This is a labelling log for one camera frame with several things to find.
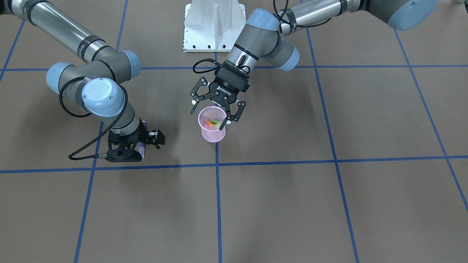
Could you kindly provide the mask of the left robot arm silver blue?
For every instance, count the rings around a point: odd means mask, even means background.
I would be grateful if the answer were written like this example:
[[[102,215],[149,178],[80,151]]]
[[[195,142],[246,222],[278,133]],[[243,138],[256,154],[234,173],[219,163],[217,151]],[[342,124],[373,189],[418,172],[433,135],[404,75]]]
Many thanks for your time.
[[[219,125],[223,129],[226,124],[239,121],[245,102],[237,95],[249,88],[249,75],[260,59],[284,72],[298,64],[299,50],[285,36],[357,11],[366,11],[389,27],[405,31],[425,20],[436,4],[436,0],[306,0],[292,7],[286,3],[273,14],[257,8],[247,19],[226,61],[216,63],[214,81],[202,98],[224,108],[226,116]]]

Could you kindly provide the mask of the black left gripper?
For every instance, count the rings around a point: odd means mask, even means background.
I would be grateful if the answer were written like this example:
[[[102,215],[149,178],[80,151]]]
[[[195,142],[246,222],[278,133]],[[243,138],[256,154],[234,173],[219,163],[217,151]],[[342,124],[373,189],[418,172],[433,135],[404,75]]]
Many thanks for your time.
[[[239,92],[247,91],[249,88],[248,79],[249,76],[247,73],[244,73],[238,67],[232,65],[229,62],[224,62],[215,69],[214,82],[210,84],[206,78],[201,77],[194,85],[194,88],[192,88],[190,91],[193,104],[190,114],[194,114],[198,104],[201,101],[210,99],[213,102],[223,106],[227,115],[219,127],[220,130],[223,130],[224,126],[228,122],[239,121],[246,103],[243,100],[237,100],[237,95]],[[197,92],[203,86],[208,86],[209,92],[203,95],[199,95]],[[233,103],[236,103],[238,106],[238,110],[234,115],[231,114],[230,110],[230,104]]]

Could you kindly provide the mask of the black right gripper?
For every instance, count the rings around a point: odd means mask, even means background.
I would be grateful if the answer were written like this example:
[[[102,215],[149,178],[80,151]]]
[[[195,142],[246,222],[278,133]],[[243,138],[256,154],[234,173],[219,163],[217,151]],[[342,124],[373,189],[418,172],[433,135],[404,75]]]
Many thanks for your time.
[[[165,142],[166,137],[162,131],[155,129],[149,133],[146,122],[140,122],[136,130],[129,135],[114,133],[111,130],[108,136],[108,146],[119,146],[120,144],[125,146],[134,146],[137,143],[143,143],[154,145],[157,149],[160,149],[162,145],[165,145]]]

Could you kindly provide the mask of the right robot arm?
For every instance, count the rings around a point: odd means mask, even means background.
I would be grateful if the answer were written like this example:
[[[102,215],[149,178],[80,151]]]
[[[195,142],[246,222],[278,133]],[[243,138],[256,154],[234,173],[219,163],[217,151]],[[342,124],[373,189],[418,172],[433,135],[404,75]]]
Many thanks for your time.
[[[124,83],[130,101],[152,129],[161,129],[162,151],[208,147],[188,92],[198,76],[190,69],[206,54],[182,51],[186,0],[54,0],[52,3],[112,47],[136,53],[144,69]],[[46,84],[57,62],[84,65],[75,53],[40,28],[13,15],[1,16],[1,151],[57,151],[59,155],[97,136],[94,116],[74,118]]]

